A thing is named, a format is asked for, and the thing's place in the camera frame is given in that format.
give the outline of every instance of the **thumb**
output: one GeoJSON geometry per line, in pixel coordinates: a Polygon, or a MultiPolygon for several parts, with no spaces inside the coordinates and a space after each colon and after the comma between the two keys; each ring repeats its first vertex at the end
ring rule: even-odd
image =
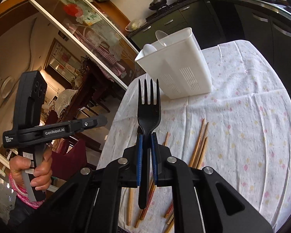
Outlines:
{"type": "Polygon", "coordinates": [[[24,185],[21,170],[28,169],[30,165],[31,165],[31,160],[29,158],[25,158],[25,157],[17,155],[11,159],[10,172],[16,184],[20,186],[24,185]]]}

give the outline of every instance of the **human hand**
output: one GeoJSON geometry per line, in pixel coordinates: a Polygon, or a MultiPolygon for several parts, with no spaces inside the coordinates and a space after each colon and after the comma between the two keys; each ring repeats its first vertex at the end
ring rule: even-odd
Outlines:
{"type": "MultiPolygon", "coordinates": [[[[47,148],[43,154],[42,163],[34,169],[33,175],[35,178],[31,180],[30,185],[36,187],[36,190],[46,190],[51,184],[50,177],[52,176],[51,164],[52,164],[52,151],[47,148]]],[[[10,160],[10,172],[15,183],[23,188],[24,180],[22,178],[21,170],[30,168],[31,161],[28,158],[22,156],[15,156],[10,160]]]]}

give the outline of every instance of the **metal screw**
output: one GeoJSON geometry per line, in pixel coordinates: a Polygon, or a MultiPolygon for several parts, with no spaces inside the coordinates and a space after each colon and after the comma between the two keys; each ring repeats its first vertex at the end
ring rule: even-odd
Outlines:
{"type": "Polygon", "coordinates": [[[91,170],[88,167],[84,167],[81,169],[81,174],[87,175],[91,172],[91,170]]]}
{"type": "Polygon", "coordinates": [[[207,174],[212,174],[213,173],[213,169],[209,166],[205,167],[204,168],[204,172],[207,173],[207,174]]]}
{"type": "Polygon", "coordinates": [[[121,165],[125,165],[128,162],[127,158],[119,158],[118,163],[121,165]]]}
{"type": "Polygon", "coordinates": [[[167,158],[167,161],[169,162],[169,163],[176,163],[177,162],[177,159],[175,158],[175,157],[168,157],[167,158]]]}

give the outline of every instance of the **white plastic container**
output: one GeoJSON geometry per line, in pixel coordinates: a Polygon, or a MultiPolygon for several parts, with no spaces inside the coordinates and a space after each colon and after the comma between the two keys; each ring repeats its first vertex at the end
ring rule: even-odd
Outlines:
{"type": "Polygon", "coordinates": [[[140,51],[135,61],[171,99],[211,92],[211,74],[191,28],[152,43],[155,52],[140,51]]]}

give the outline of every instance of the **black fork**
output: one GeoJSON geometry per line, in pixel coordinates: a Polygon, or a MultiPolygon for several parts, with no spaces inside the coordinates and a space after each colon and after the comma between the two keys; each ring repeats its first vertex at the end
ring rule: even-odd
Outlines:
{"type": "Polygon", "coordinates": [[[156,104],[154,104],[153,81],[150,81],[150,104],[148,103],[148,89],[146,79],[144,82],[144,104],[142,104],[141,83],[139,80],[138,93],[138,123],[143,133],[143,152],[141,182],[139,188],[139,208],[144,209],[148,202],[150,157],[151,157],[151,134],[161,121],[161,99],[159,94],[158,80],[156,80],[156,104]]]}

